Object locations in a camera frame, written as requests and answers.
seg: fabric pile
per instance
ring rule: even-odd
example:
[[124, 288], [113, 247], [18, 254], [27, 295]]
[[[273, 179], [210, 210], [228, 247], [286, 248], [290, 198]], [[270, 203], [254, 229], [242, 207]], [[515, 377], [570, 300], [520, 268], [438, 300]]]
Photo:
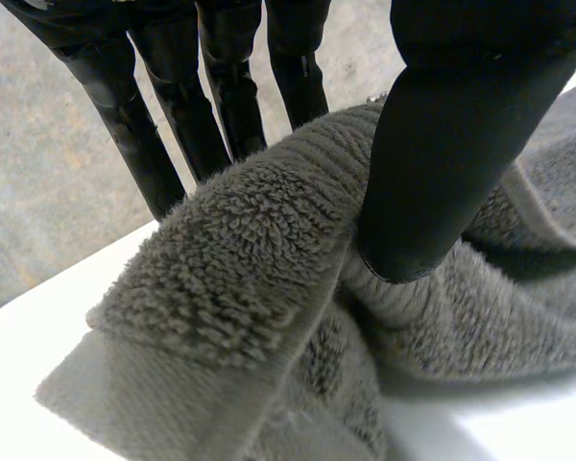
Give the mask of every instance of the fabric pile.
[[444, 264], [407, 285], [372, 276], [352, 243], [381, 108], [323, 117], [201, 186], [36, 398], [130, 460], [373, 461], [376, 368], [576, 370], [576, 89]]

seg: gray floor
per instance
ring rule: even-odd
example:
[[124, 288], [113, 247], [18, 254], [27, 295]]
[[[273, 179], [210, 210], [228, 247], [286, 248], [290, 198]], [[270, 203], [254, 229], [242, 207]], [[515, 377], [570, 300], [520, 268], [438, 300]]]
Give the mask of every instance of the gray floor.
[[[403, 67], [391, 37], [389, 4], [333, 0], [319, 52], [331, 109], [389, 88]], [[289, 126], [265, 36], [263, 26], [252, 73], [273, 143]], [[191, 191], [194, 183], [140, 65], [136, 75]], [[0, 5], [0, 306], [151, 219], [83, 90]]]

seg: white table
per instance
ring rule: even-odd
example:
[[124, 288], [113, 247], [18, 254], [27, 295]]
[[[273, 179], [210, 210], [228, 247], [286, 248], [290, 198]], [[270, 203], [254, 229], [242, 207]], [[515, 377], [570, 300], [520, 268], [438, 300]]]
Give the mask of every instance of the white table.
[[[575, 85], [576, 76], [568, 88]], [[0, 309], [0, 461], [122, 459], [33, 395], [89, 331], [85, 313], [156, 227], [144, 226]], [[394, 382], [383, 408], [406, 461], [576, 461], [576, 376], [477, 390]]]

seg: concrete floor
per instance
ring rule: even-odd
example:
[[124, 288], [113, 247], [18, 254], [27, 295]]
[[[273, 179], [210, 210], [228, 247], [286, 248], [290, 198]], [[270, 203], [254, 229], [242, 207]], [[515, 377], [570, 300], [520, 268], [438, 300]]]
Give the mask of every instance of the concrete floor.
[[[389, 0], [333, 0], [318, 54], [332, 110], [388, 89], [403, 67], [389, 8]], [[290, 129], [268, 61], [264, 23], [263, 18], [252, 73], [266, 135], [274, 143]], [[141, 65], [136, 76], [192, 191]], [[204, 87], [209, 94], [206, 82]], [[0, 306], [151, 220], [84, 91], [0, 5]]]

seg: towel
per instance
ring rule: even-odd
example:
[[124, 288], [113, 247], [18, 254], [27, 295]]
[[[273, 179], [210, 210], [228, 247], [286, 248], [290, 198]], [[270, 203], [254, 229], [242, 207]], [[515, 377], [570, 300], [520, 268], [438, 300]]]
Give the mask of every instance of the towel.
[[574, 262], [513, 280], [513, 255], [504, 267], [482, 250], [497, 247], [483, 223], [482, 248], [457, 242], [425, 279], [367, 271], [353, 236], [382, 102], [202, 185], [90, 311], [38, 401], [129, 460], [376, 461], [377, 368], [446, 382], [576, 369]]

